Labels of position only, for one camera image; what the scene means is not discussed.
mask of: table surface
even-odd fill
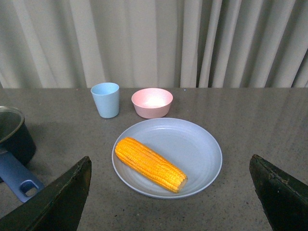
[[[166,117],[193,122],[220,145],[223,164],[205,190],[177,200],[129,188],[111,161],[113,145],[144,121],[131,103],[137,89],[120,90],[119,115],[98,115],[90,89],[0,89],[0,105],[19,108],[37,146],[27,165],[45,185],[84,156],[92,178],[79,231],[271,230],[249,172],[258,154],[308,184],[308,89],[168,89]],[[21,203],[0,184],[0,218]]]

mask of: plate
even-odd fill
[[[179,193],[161,188],[119,160],[116,145],[128,136],[147,145],[187,175],[188,181]],[[204,128],[182,119],[156,118],[131,126],[117,138],[112,164],[120,179],[133,190],[153,198],[179,199],[204,190],[216,179],[222,153],[215,138]]]

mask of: pink bowl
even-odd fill
[[[137,114],[146,119],[167,115],[172,100],[172,94],[160,88],[145,88],[135,92],[131,97]]]

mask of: corn on the cob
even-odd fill
[[[178,167],[134,138],[122,139],[115,148],[123,163],[173,193],[179,193],[187,182]]]

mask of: pot handle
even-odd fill
[[[0,177],[22,202],[26,202],[44,188],[12,153],[3,148],[0,148]]]

